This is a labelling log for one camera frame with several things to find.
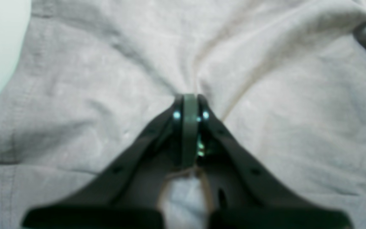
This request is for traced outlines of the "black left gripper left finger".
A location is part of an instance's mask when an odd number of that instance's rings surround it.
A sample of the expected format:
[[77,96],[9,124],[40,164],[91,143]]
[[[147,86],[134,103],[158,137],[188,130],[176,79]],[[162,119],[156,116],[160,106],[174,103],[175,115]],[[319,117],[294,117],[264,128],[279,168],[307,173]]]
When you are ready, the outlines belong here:
[[26,229],[163,229],[158,199],[166,176],[183,166],[186,96],[155,117],[137,139],[86,186],[53,204],[35,207]]

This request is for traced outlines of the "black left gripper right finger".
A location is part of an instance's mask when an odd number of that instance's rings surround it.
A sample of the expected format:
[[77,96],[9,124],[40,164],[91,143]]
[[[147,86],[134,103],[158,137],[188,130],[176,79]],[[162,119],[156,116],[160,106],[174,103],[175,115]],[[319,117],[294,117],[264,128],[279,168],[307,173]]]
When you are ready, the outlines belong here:
[[233,137],[198,95],[196,164],[210,206],[208,229],[352,229],[347,213],[322,207],[284,185]]

